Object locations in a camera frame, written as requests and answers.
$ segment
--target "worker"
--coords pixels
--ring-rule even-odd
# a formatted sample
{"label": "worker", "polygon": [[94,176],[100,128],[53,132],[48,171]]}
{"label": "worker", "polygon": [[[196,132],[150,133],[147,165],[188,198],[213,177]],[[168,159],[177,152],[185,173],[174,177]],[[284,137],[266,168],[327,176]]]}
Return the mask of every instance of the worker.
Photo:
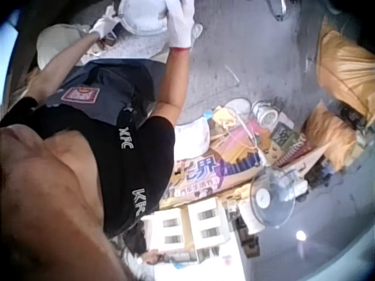
{"label": "worker", "polygon": [[194,1],[166,4],[170,52],[151,113],[146,60],[97,60],[71,73],[117,23],[105,16],[2,119],[2,268],[16,269],[13,280],[132,280],[108,239],[162,198],[188,86]]}

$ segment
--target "red patch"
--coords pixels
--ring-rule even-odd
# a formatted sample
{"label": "red patch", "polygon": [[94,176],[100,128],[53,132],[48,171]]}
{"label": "red patch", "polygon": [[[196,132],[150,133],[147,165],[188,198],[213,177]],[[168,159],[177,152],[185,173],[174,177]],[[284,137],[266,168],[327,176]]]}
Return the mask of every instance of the red patch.
{"label": "red patch", "polygon": [[99,88],[72,87],[61,97],[62,101],[78,102],[80,104],[94,104],[98,97]]}

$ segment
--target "yellow bag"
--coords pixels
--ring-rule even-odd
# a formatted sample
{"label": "yellow bag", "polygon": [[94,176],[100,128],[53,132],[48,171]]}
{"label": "yellow bag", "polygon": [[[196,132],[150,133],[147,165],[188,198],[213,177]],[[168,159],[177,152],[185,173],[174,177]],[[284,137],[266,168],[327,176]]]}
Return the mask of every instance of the yellow bag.
{"label": "yellow bag", "polygon": [[308,118],[305,135],[318,147],[328,145],[324,155],[336,171],[350,160],[356,146],[356,132],[329,112],[322,102]]}
{"label": "yellow bag", "polygon": [[325,24],[321,31],[318,83],[335,98],[375,121],[375,55]]}

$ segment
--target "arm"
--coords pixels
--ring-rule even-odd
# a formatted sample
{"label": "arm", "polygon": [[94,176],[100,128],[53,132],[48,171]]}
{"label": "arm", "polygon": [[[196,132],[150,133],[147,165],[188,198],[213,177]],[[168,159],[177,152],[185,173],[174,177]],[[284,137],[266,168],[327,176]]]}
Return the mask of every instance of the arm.
{"label": "arm", "polygon": [[163,78],[160,96],[151,116],[162,116],[176,125],[186,97],[189,82],[188,49],[171,49],[166,62],[166,73]]}
{"label": "arm", "polygon": [[87,36],[69,46],[55,56],[30,85],[26,96],[34,98],[38,104],[43,103],[54,94],[60,84],[77,64],[83,54],[99,39],[99,33]]}
{"label": "arm", "polygon": [[162,116],[176,125],[189,82],[189,56],[194,25],[194,0],[166,0],[169,52],[160,96],[152,116]]}

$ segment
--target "sleeve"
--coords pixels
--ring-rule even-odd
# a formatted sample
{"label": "sleeve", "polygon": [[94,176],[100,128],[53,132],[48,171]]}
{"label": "sleeve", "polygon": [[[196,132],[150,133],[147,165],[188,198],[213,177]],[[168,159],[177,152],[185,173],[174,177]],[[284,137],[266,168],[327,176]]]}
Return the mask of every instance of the sleeve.
{"label": "sleeve", "polygon": [[152,181],[148,199],[158,206],[173,171],[175,130],[164,117],[153,116],[137,130],[137,144],[144,169]]}
{"label": "sleeve", "polygon": [[2,118],[0,127],[7,127],[13,124],[27,125],[28,118],[37,106],[38,103],[31,97],[20,99]]}

